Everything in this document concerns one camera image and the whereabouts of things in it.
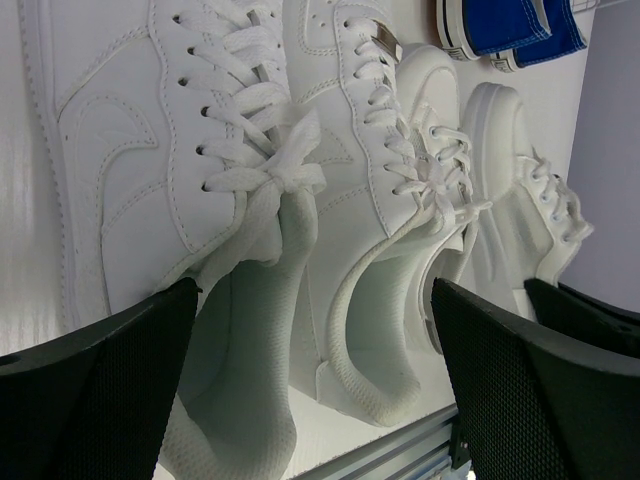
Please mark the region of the blue canvas sneaker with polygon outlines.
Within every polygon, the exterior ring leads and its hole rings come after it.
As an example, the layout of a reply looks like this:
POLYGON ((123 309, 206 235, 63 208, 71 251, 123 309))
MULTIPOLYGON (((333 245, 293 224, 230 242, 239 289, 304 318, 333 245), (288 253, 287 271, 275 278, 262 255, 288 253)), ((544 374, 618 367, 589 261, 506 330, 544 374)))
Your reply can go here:
POLYGON ((542 1, 437 0, 435 4, 442 47, 455 60, 474 61, 551 36, 542 1))
POLYGON ((575 21, 570 0, 544 0, 544 7, 551 36, 537 43, 491 54, 494 68, 513 73, 587 48, 587 40, 575 21))

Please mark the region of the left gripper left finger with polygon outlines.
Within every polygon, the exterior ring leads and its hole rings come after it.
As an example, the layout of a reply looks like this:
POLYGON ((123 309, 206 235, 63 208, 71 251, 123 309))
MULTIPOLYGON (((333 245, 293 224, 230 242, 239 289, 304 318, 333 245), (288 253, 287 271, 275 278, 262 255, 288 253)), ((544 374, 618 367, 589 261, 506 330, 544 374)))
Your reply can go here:
POLYGON ((4 479, 150 479, 200 290, 185 278, 1 359, 4 479))

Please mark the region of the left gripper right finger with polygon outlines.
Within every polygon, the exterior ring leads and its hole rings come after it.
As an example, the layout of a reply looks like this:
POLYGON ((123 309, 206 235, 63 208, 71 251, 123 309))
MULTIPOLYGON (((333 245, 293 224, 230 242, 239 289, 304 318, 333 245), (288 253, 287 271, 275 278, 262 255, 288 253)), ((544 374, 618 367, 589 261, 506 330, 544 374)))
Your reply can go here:
POLYGON ((639 358, 578 341, 445 279, 431 305, 480 479, 635 479, 639 358))

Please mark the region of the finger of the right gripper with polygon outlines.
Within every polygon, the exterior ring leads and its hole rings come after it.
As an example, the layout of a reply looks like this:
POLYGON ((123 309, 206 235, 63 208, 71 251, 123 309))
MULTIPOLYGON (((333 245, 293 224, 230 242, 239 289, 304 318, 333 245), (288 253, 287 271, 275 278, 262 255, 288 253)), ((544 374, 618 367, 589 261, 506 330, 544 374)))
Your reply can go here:
POLYGON ((639 313, 540 279, 524 282, 537 321, 595 347, 639 358, 639 313))

